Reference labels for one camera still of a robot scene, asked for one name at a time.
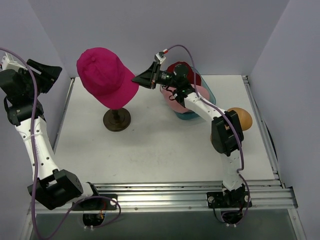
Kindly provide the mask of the light pink cap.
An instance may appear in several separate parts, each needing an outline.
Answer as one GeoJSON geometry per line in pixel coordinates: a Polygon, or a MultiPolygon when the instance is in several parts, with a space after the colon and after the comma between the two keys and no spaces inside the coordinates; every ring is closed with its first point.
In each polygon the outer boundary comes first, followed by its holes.
{"type": "MultiPolygon", "coordinates": [[[[205,99],[210,100],[210,93],[207,89],[205,89],[203,86],[198,85],[197,87],[198,93],[203,96],[205,99]]],[[[179,114],[185,114],[192,112],[191,110],[183,107],[180,105],[175,99],[173,99],[173,91],[175,91],[175,87],[169,87],[168,89],[165,89],[164,87],[160,88],[160,92],[162,93],[165,102],[168,104],[168,106],[176,113],[179,114]]]]}

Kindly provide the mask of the dark red cap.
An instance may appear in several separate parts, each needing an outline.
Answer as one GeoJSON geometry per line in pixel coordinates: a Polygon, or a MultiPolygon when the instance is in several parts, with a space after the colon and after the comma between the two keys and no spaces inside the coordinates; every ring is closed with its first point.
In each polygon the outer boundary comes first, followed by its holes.
{"type": "Polygon", "coordinates": [[[178,61],[176,63],[173,63],[171,65],[169,65],[166,69],[167,72],[169,73],[173,73],[174,69],[176,67],[176,65],[185,65],[188,69],[188,73],[187,73],[187,79],[191,84],[194,84],[194,77],[195,77],[195,83],[197,86],[201,86],[202,85],[202,78],[198,73],[195,73],[194,70],[192,69],[192,67],[185,61],[178,61]]]}

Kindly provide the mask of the magenta baseball cap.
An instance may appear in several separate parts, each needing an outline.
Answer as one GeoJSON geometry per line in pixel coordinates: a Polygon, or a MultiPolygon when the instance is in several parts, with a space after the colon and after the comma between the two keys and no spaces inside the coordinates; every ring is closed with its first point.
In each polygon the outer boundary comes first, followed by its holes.
{"type": "Polygon", "coordinates": [[[139,85],[132,81],[135,75],[107,48],[85,50],[76,69],[84,88],[109,109],[124,107],[138,92],[139,85]]]}

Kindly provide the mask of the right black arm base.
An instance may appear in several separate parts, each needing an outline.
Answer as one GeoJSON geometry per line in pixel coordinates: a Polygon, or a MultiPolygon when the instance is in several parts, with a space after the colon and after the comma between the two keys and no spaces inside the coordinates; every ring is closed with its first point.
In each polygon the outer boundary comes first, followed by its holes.
{"type": "Polygon", "coordinates": [[[241,223],[249,208],[253,206],[248,193],[207,192],[207,206],[213,210],[216,220],[227,226],[236,227],[241,223]]]}

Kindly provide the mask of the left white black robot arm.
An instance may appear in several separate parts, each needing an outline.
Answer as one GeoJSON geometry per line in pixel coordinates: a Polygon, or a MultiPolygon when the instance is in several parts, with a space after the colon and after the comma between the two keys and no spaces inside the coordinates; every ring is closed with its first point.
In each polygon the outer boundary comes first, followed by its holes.
{"type": "Polygon", "coordinates": [[[95,210],[101,203],[95,186],[90,182],[81,183],[74,173],[59,169],[54,162],[43,106],[34,96],[46,94],[62,68],[31,59],[27,65],[31,71],[6,53],[0,63],[0,88],[5,93],[3,104],[8,121],[21,136],[30,159],[33,183],[28,186],[28,192],[49,210],[79,200],[88,209],[95,210]]]}

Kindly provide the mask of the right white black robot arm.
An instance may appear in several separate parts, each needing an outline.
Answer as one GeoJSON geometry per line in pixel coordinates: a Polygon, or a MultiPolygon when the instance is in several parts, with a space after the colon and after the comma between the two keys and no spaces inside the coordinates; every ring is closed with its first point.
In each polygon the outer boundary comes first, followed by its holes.
{"type": "Polygon", "coordinates": [[[161,64],[154,61],[143,73],[135,76],[132,82],[141,87],[155,89],[161,85],[170,90],[173,101],[180,106],[196,113],[203,120],[211,124],[211,144],[220,154],[223,169],[223,203],[234,206],[240,201],[238,189],[244,186],[240,171],[244,169],[244,154],[242,141],[244,140],[238,114],[234,111],[223,110],[209,100],[205,99],[196,90],[196,85],[191,85],[187,76],[189,69],[185,64],[178,64],[173,72],[161,70],[161,64]]]}

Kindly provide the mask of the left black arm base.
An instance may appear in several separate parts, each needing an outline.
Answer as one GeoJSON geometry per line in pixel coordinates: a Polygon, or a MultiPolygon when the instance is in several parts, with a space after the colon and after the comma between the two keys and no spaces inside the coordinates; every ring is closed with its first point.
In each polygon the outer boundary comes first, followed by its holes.
{"type": "Polygon", "coordinates": [[[118,200],[118,195],[115,193],[103,193],[101,196],[105,198],[94,198],[84,200],[79,204],[72,204],[72,211],[98,211],[98,213],[84,213],[82,215],[82,222],[86,227],[101,226],[104,220],[107,219],[107,211],[115,211],[118,209],[115,201],[118,200]]]}

